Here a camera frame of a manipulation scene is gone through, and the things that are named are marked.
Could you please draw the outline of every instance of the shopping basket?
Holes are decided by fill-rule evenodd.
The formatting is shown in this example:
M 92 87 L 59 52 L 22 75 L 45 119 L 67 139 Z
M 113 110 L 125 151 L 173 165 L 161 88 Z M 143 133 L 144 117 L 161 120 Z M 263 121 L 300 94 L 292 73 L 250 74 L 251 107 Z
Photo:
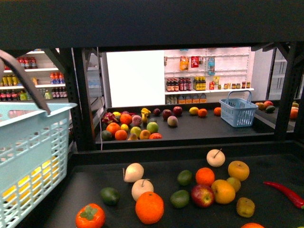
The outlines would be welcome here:
M 247 100 L 242 98 L 229 98 L 235 92 L 249 92 Z M 233 127 L 251 126 L 258 106 L 251 102 L 252 94 L 249 90 L 231 91 L 227 99 L 220 99 L 221 118 Z
M 67 174 L 69 110 L 76 104 L 47 105 L 19 63 L 2 51 L 0 58 L 38 103 L 0 103 L 0 228 L 14 228 Z

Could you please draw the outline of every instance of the lime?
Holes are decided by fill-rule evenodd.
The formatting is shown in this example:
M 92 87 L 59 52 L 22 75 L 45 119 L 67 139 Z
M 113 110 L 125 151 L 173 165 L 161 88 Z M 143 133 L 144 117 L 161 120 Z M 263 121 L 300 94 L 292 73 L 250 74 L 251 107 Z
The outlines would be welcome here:
M 112 134 L 108 130 L 104 130 L 101 132 L 101 138 L 104 141 L 110 141 L 110 140 L 112 140 Z
M 179 173 L 177 176 L 177 182 L 181 186 L 187 186 L 192 181 L 192 173 L 189 170 L 184 170 Z
M 100 191 L 101 199 L 108 206 L 116 205 L 120 199 L 120 193 L 111 187 L 103 188 Z
M 190 195 L 186 190 L 179 190 L 170 197 L 170 202 L 175 208 L 183 208 L 188 205 Z

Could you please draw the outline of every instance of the yellow lemon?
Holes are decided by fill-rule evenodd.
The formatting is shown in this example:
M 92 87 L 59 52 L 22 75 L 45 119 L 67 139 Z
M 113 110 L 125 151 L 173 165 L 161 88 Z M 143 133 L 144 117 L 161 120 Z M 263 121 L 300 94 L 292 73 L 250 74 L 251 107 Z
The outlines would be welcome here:
M 120 116 L 121 114 L 120 114 L 120 112 L 113 112 L 112 113 L 114 116 Z
M 122 124 L 122 125 L 120 126 L 120 129 L 121 129 L 121 130 L 125 130 L 127 133 L 128 133 L 128 131 L 129 131 L 129 127 L 128 127 L 128 125 L 126 125 L 126 124 Z
M 192 107 L 189 112 L 191 115 L 197 115 L 198 114 L 198 111 L 199 111 L 199 108 L 198 107 Z

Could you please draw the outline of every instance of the black tray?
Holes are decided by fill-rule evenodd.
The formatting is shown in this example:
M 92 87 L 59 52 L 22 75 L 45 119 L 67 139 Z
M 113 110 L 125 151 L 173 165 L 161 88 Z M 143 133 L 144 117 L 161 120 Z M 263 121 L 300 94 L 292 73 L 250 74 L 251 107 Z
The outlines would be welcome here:
M 250 167 L 249 178 L 242 182 L 235 200 L 228 205 L 214 203 L 206 209 L 196 207 L 191 201 L 183 209 L 174 209 L 170 204 L 171 194 L 181 189 L 190 191 L 195 185 L 193 181 L 190 186 L 180 187 L 176 181 L 179 172 L 188 169 L 195 174 L 201 167 L 210 167 L 206 153 L 219 147 L 223 148 L 227 159 L 223 166 L 212 168 L 216 179 L 228 178 L 227 168 L 231 161 L 241 160 Z M 260 223 L 266 228 L 303 226 L 303 212 L 278 190 L 263 184 L 263 181 L 279 182 L 304 197 L 303 152 L 301 144 L 288 141 L 73 154 L 67 178 L 20 227 L 75 228 L 76 213 L 92 202 L 105 210 L 105 228 L 239 228 L 249 222 Z M 151 179 L 155 192 L 165 202 L 162 219 L 150 226 L 137 218 L 131 196 L 132 184 L 123 181 L 122 168 L 136 161 L 145 169 L 144 178 Z M 102 188 L 110 186 L 122 194 L 114 207 L 104 205 L 99 195 Z M 240 197 L 254 201 L 256 211 L 251 218 L 242 218 L 236 213 Z

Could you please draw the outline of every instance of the pear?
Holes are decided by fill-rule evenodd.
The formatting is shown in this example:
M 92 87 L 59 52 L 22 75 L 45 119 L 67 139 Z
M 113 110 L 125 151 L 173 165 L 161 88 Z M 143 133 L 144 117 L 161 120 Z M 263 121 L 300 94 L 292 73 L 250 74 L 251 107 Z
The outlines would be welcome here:
M 132 133 L 130 134 L 130 137 L 128 138 L 128 140 L 138 140 L 136 134 Z

